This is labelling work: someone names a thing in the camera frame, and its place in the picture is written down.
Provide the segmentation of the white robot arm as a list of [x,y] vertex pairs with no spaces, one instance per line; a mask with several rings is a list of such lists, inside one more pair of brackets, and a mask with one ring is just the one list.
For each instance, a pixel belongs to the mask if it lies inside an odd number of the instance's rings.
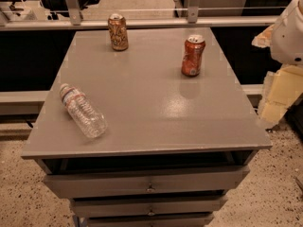
[[272,59],[281,63],[275,73],[268,72],[264,78],[258,105],[259,121],[270,129],[303,94],[303,0],[292,0],[252,45],[269,47]]

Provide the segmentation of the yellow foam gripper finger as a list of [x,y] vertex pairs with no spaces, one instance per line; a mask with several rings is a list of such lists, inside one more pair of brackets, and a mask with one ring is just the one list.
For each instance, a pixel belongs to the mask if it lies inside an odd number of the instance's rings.
[[273,32],[273,25],[268,26],[265,28],[259,35],[257,35],[253,41],[252,45],[259,48],[269,47],[272,41],[272,32]]
[[258,118],[263,125],[277,125],[303,94],[303,66],[283,64],[263,81]]

